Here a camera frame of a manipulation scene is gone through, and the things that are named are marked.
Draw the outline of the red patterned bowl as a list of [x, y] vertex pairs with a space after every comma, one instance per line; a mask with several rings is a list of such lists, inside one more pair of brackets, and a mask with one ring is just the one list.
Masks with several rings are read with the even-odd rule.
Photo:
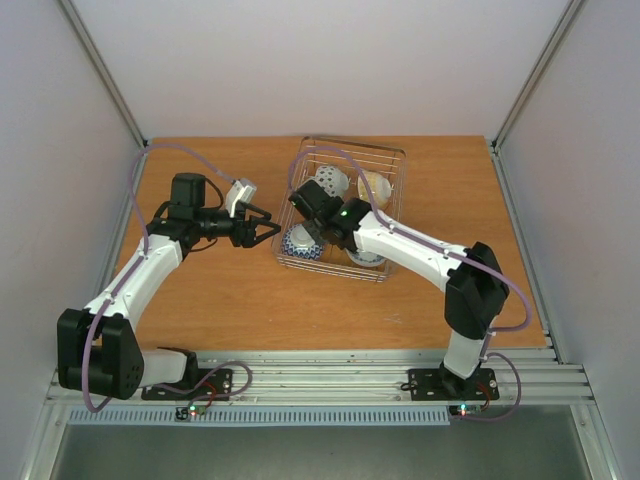
[[324, 246], [302, 224], [295, 224], [285, 232], [281, 246], [285, 255], [306, 260], [318, 260], [324, 253]]

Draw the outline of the pink scale pattern bowl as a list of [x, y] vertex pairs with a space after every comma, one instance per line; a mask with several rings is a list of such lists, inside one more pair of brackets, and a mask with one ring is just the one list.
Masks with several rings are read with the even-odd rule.
[[349, 177], [335, 166], [318, 167], [313, 180], [331, 197], [343, 197], [349, 189]]

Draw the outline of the blue floral bowl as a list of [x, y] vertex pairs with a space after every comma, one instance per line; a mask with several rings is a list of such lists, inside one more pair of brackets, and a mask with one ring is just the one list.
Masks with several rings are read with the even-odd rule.
[[350, 250], [347, 250], [346, 253], [353, 263], [364, 268], [375, 268], [386, 262], [386, 258], [383, 256], [370, 252], [351, 252]]

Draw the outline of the yellow sun bowl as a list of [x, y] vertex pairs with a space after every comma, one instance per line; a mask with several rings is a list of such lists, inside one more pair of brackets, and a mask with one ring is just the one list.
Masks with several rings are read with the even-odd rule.
[[[379, 209], [384, 210], [389, 204], [392, 196], [392, 186], [390, 181], [382, 174], [374, 171], [364, 171], [364, 177], [367, 180], [373, 199]], [[358, 196], [363, 201], [373, 202], [369, 199], [368, 191], [361, 177], [357, 180]]]

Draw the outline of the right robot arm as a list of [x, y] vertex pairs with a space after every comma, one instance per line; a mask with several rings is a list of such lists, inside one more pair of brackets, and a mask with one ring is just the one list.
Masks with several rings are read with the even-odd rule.
[[489, 329], [509, 296], [492, 249], [446, 243], [408, 228], [360, 198], [329, 195], [308, 180], [288, 201], [329, 244], [379, 255], [425, 278], [444, 293], [451, 336], [436, 377], [448, 399], [461, 399], [477, 382]]

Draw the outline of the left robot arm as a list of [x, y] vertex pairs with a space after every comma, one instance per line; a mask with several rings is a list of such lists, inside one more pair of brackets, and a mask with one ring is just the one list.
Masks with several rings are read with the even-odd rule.
[[195, 395], [205, 381], [194, 352], [174, 347], [142, 350], [139, 320], [167, 277], [203, 240], [227, 238], [252, 248], [279, 233], [269, 212], [251, 202], [257, 188], [247, 179], [220, 193], [219, 205], [206, 203], [212, 181], [179, 173], [170, 197], [143, 225], [143, 236], [123, 269], [81, 309], [66, 309], [57, 321], [58, 383], [68, 390], [127, 400], [139, 389], [160, 388], [179, 398]]

